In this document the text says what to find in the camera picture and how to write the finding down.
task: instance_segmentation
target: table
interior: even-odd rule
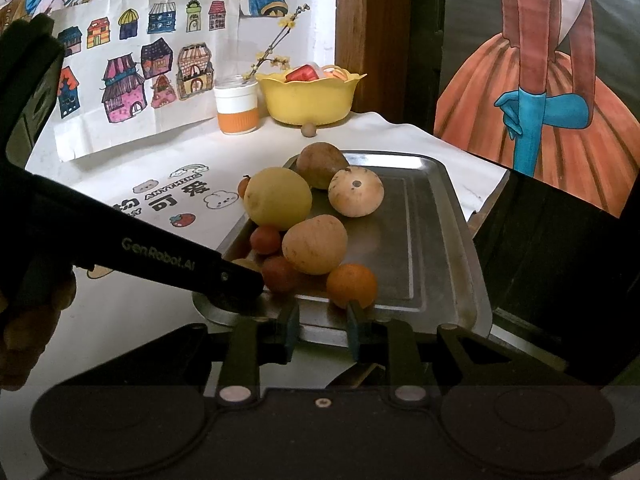
[[[157,180],[157,189],[162,189],[197,171],[192,168],[180,173],[181,168],[204,165],[208,170],[200,168],[200,176],[190,182],[204,182],[206,193],[182,193],[178,187],[168,192],[178,198],[178,206],[172,208],[176,213],[196,215],[192,225],[178,232],[215,248],[235,225],[242,206],[235,202],[212,209],[203,195],[232,192],[244,174],[281,166],[316,141],[330,142],[342,150],[393,151],[436,158],[447,168],[465,218],[480,212],[476,221],[486,213],[482,206],[506,174],[504,168],[462,152],[414,126],[389,124],[373,113],[352,114],[338,125],[320,128],[314,139],[305,139],[299,129],[276,124],[270,118],[251,134],[225,136],[211,120],[64,164],[57,159],[54,139],[45,132],[27,169],[112,205],[141,196],[133,193],[133,187],[148,180]],[[168,222],[166,208],[141,209],[143,220],[175,229]],[[3,392],[0,397],[0,462],[9,480],[36,478],[45,469],[29,432],[29,416],[34,402],[46,389],[179,326],[203,321],[187,291],[117,272],[97,280],[86,274],[76,269],[76,300],[63,313],[27,385],[18,392]],[[286,367],[263,366],[260,380],[264,386],[322,388],[352,364],[347,349],[300,344]],[[209,393],[218,370],[214,367]]]

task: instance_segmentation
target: orange and white cup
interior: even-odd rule
[[[258,127],[258,82],[255,79],[245,81],[238,75],[217,80],[213,92],[218,126],[224,134],[247,134]]]

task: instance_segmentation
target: yellow bowl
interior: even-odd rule
[[[286,82],[287,72],[258,74],[269,115],[285,124],[316,126],[341,121],[351,111],[358,81],[366,74],[352,74],[339,67],[347,81],[327,77],[315,81]]]

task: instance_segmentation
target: colorful house drawing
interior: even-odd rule
[[[213,88],[211,51],[206,43],[184,46],[180,50],[177,86],[180,100]]]
[[[202,7],[198,0],[191,0],[187,4],[187,32],[200,30],[202,22],[200,20],[200,11]]]
[[[82,32],[77,27],[69,27],[58,34],[58,41],[65,46],[65,57],[82,50]]]
[[[127,40],[138,35],[138,13],[134,9],[127,9],[118,20],[120,25],[120,39]]]
[[[109,19],[100,18],[99,20],[93,20],[89,28],[86,30],[86,47],[93,48],[94,46],[102,45],[103,43],[109,43]]]
[[[173,103],[176,99],[175,90],[165,75],[158,76],[158,79],[156,79],[156,82],[153,83],[151,88],[154,89],[154,96],[151,99],[152,108],[161,108],[169,103]]]
[[[155,4],[149,13],[149,26],[147,34],[159,34],[161,32],[173,32],[175,30],[175,4]]]
[[[209,30],[220,30],[225,28],[226,9],[225,3],[216,0],[209,7]]]
[[[60,117],[62,119],[80,107],[78,85],[78,79],[71,72],[71,68],[65,66],[60,71],[60,82],[58,83],[58,103],[60,104]]]
[[[126,121],[146,108],[145,79],[136,72],[131,54],[110,59],[102,79],[102,103],[110,123]]]
[[[145,79],[151,79],[171,70],[174,64],[174,51],[163,38],[152,44],[143,45],[140,50],[140,63]]]

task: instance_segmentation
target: stainless steel tray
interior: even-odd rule
[[[442,323],[456,323],[488,336],[492,312],[484,280],[460,204],[444,165],[426,156],[387,152],[344,152],[352,166],[375,171],[385,198],[375,213],[363,218],[340,216],[326,192],[313,191],[310,217],[332,214],[349,234],[345,263],[369,267],[378,277],[376,306],[367,309],[377,320],[401,319],[415,332],[435,333]],[[297,157],[285,165],[295,170]],[[250,252],[255,229],[242,216],[220,244],[225,260]],[[295,297],[265,291],[243,315],[276,317],[283,301],[300,306],[300,339],[347,346],[345,312],[329,303],[322,282],[310,278]],[[209,321],[233,326],[239,314],[223,298],[193,293],[196,309]]]

